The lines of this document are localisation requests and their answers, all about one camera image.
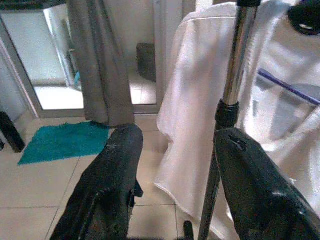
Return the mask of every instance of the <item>teal bath mat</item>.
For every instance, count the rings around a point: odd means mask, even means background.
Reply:
[[[107,126],[93,122],[41,127],[18,165],[99,154],[108,140],[108,133]]]

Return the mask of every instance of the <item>gray curtain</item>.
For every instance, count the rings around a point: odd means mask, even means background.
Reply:
[[[133,123],[127,68],[108,1],[67,0],[67,8],[86,119]]]

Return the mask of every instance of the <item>metal pole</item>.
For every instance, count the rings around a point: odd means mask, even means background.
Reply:
[[[214,135],[216,135],[216,132],[220,129],[233,128],[238,120],[238,95],[244,71],[245,52],[252,34],[257,10],[257,6],[241,6],[237,10],[227,80],[223,98],[218,105],[215,115],[216,125]],[[215,149],[213,149],[198,240],[206,240],[208,238],[219,183],[220,172],[216,160]]]

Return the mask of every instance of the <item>white cloth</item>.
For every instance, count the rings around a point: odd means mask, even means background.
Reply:
[[[296,33],[286,18],[288,8],[278,0],[266,1],[259,7],[246,55],[237,126],[262,144],[319,214],[320,108],[312,111],[295,99],[296,108],[291,115],[281,114],[292,105],[290,101],[283,103],[283,98],[289,98],[283,93],[285,90],[256,78],[258,68],[264,68],[298,87],[317,85],[319,37]],[[169,85],[157,120],[169,147],[155,185],[198,220],[213,150],[215,112],[227,77],[236,9],[233,3],[224,3],[190,13],[182,21],[174,37]],[[277,124],[286,130],[280,134]],[[222,186],[211,230],[221,239],[239,239]]]

